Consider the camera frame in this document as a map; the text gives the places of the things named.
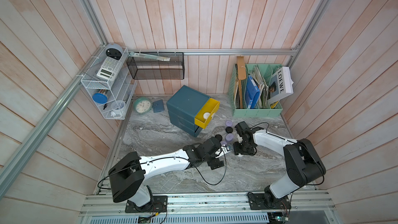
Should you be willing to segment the yellow top drawer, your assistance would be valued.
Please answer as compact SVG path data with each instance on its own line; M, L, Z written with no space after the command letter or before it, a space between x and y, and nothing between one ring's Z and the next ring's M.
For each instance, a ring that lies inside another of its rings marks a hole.
M202 129L206 129L206 127L211 122L214 114L218 111L220 106L220 102L210 98L206 104L201 108L201 110L197 113L194 123L198 127Z

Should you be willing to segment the white earphone case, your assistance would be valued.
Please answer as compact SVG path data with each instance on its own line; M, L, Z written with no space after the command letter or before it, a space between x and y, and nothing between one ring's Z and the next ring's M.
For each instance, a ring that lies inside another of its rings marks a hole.
M209 117L210 117L210 113L209 112L206 112L206 113L203 114L203 118L204 119L208 119Z

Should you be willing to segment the teal drawer cabinet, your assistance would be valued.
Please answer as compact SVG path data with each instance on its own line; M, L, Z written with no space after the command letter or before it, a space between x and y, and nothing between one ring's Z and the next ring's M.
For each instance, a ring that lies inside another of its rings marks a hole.
M171 123L197 137L203 128L195 124L195 118L209 99L204 93L182 86L166 103Z

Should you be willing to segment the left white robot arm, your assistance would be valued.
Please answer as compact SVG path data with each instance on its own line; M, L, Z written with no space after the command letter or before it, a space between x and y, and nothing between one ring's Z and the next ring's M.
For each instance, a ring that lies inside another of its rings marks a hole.
M139 156L130 152L116 163L100 182L109 179L113 202L126 202L127 213L149 213L166 211L167 197L155 197L144 182L173 171L184 171L206 163L212 170L225 167L227 149L216 137L204 143L184 146L177 151L157 156Z

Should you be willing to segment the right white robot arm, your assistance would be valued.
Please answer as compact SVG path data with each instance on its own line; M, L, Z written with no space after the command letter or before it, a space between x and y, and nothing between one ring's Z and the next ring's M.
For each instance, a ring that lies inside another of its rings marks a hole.
M235 142L235 155L254 156L257 147L268 148L285 159L286 173L265 187L264 193L247 194L251 210L291 208L289 196L318 178L324 178L326 168L313 144L307 139L294 140L268 132L266 129L240 122L235 126L240 142Z

